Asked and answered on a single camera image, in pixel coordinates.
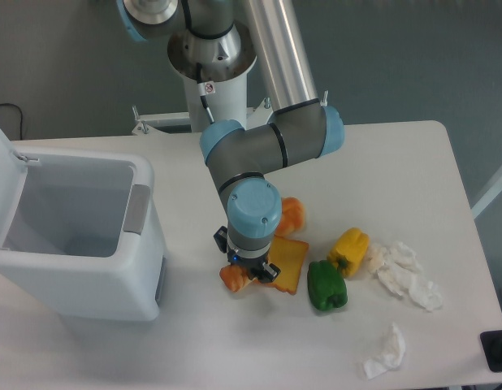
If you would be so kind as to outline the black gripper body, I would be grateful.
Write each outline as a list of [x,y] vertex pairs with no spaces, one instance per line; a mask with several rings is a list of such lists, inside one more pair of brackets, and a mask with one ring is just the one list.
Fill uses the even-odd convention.
[[241,248],[227,247],[227,260],[232,265],[244,267],[247,269],[262,269],[263,265],[267,263],[267,255],[270,246],[267,245],[257,250],[244,250]]

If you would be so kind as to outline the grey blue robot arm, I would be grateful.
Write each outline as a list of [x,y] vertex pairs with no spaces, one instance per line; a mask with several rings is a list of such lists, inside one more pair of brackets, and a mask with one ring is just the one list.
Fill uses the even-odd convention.
[[[227,216],[215,234],[219,249],[250,279],[273,282],[280,269],[267,257],[282,202],[266,174],[338,150],[344,125],[318,97],[289,1],[246,1],[246,22],[231,1],[121,1],[119,14],[135,41],[169,36],[173,68],[193,83],[189,118]],[[246,97],[223,84],[262,69],[271,113],[251,128]]]

